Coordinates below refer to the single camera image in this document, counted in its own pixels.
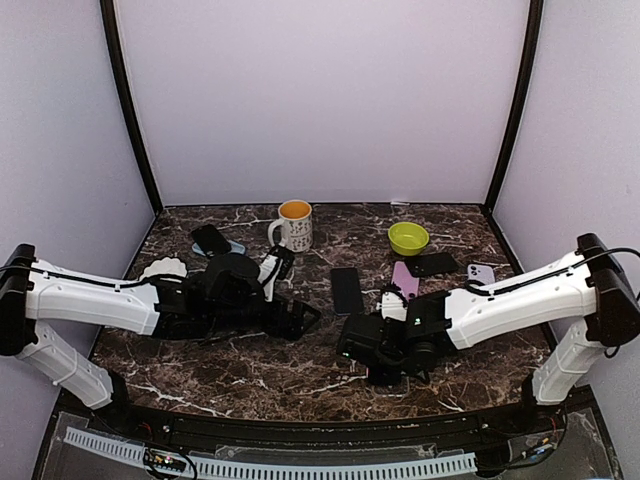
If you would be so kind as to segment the black left frame post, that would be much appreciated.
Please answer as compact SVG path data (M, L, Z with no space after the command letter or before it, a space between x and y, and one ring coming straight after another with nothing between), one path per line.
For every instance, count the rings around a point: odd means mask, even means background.
M142 130L129 84L116 17L116 3L112 0L100 0L99 5L109 61L125 127L147 199L154 215L158 216L164 210L164 206L144 145Z

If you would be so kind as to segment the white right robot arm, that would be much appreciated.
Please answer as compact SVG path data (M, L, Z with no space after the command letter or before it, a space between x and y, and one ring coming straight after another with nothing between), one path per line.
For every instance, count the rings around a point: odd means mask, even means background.
M412 299L388 287L374 313L347 317L337 352L363 364L371 383L394 385L402 376L425 378L441 358L486 340L570 318L550 357L525 380L524 401L511 410L511 426L530 434L608 349L639 335L639 299L618 252L587 233L559 260L493 284L469 280Z

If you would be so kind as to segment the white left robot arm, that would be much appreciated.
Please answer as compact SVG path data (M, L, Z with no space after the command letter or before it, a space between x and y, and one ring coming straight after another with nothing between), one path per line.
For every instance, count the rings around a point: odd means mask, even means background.
M120 436L141 427L124 380L93 364L51 327L53 320L127 330L161 340L206 340L258 327L295 341L320 319L317 309L277 294L294 262L281 246L261 263L240 253L215 254L188 273L177 258L154 261L136 280L66 270L19 245L1 268L1 353L40 370L101 417Z

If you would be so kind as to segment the black front table rail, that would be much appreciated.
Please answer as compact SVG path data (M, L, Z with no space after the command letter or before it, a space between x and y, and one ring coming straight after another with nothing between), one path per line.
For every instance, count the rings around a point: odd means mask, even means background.
M524 408L518 404L407 419L310 423L224 419L133 405L132 418L117 427L114 419L94 417L67 393L59 395L52 417L77 415L91 428L170 450L213 452L222 446L320 450L434 444L440 450L477 451L498 448L526 434L560 429L568 424L570 415L583 411L591 412L596 432L604 435L602 414L588 386L571 392L555 423L549 414L526 420Z

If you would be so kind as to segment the white scalloped bowl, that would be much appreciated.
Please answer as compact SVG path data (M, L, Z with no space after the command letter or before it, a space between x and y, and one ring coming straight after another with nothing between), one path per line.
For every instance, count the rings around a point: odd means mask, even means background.
M139 280L159 276L160 278L183 279L188 274L186 264L179 258L164 257L154 260L150 265L144 268Z

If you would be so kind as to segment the lilac phone case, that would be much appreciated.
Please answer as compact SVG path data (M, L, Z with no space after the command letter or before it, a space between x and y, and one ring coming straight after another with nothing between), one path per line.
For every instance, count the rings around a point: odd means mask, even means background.
M494 269L485 264L469 264L467 277L469 281L479 285L493 284L496 281Z

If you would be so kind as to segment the white mug orange inside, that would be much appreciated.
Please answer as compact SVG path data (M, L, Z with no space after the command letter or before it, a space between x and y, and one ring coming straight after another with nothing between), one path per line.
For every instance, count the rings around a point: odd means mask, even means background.
M289 200L278 207L278 218L268 227L271 247L283 246L294 253L303 253L312 247L312 206L303 200Z

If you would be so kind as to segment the black phone case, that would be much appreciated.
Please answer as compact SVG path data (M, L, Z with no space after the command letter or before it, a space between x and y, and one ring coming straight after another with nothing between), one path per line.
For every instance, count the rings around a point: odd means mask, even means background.
M408 257L404 263L414 278L450 274L459 270L458 262L448 252Z

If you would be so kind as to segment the clear magsafe phone case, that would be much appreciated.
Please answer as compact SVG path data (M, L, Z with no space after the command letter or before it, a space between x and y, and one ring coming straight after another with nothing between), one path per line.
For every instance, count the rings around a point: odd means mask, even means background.
M402 377L395 385L374 385L371 390L375 396L382 398L401 399L406 397L411 390L410 379Z

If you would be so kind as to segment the pink phone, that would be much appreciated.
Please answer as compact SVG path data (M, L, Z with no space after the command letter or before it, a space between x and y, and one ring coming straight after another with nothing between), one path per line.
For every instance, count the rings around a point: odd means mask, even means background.
M395 262L392 283L400 289L400 292L407 300L415 298L419 292L420 279L411 275L403 261Z

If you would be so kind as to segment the black phone purple edge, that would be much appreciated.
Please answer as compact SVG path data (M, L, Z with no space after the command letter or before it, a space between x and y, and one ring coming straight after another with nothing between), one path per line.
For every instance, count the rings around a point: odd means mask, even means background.
M336 315L346 316L364 311L359 273L356 268L334 268L330 271L330 281Z

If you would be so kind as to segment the light blue phone case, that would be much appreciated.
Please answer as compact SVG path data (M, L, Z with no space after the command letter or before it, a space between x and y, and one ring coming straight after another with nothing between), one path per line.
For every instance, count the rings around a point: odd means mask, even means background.
M200 256L203 256L203 257L207 257L207 258L211 258L211 257L213 257L215 255L220 255L219 249L203 251L198 243L193 243L192 246L191 246L191 250L196 255L200 255ZM227 250L227 253L245 254L246 253L246 247L244 245L238 243L238 242L229 241L229 249Z

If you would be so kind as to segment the black right frame post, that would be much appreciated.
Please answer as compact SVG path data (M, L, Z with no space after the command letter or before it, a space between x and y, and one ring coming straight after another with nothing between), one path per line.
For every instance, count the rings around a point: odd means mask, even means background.
M492 216L495 211L516 144L533 73L543 11L543 0L529 1L526 28L514 93L495 168L483 203L483 211L487 217Z

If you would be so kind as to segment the green bowl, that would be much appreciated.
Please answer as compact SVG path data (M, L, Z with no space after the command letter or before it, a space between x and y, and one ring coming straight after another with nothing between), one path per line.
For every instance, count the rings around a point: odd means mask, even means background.
M391 249L402 256L419 255L429 244L430 235L420 225L413 222L398 222L388 229Z

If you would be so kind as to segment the black frame post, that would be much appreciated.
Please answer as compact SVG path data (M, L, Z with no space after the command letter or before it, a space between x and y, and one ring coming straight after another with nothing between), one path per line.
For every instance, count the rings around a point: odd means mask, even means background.
M543 11L543 0L529 1L526 28L514 93L495 168L483 203L483 211L487 217L492 216L495 211L516 144L533 73Z
M144 145L142 130L129 84L116 17L116 3L112 0L100 0L99 5L109 61L125 127L147 199L154 215L158 216L164 210L164 206Z

